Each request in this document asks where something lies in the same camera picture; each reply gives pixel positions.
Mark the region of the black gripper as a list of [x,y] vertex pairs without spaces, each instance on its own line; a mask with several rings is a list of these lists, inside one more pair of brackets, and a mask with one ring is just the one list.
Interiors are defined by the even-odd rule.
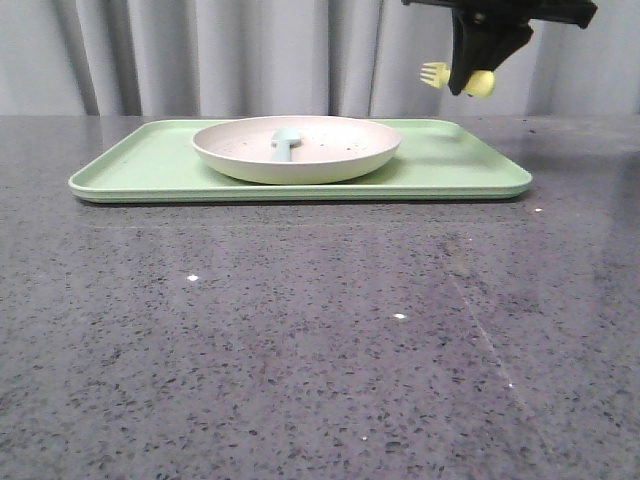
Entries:
[[[453,51],[448,87],[459,95],[476,71],[495,71],[533,35],[529,20],[586,29],[598,6],[593,1],[434,0],[403,1],[452,10]],[[489,17],[511,19],[486,19]]]

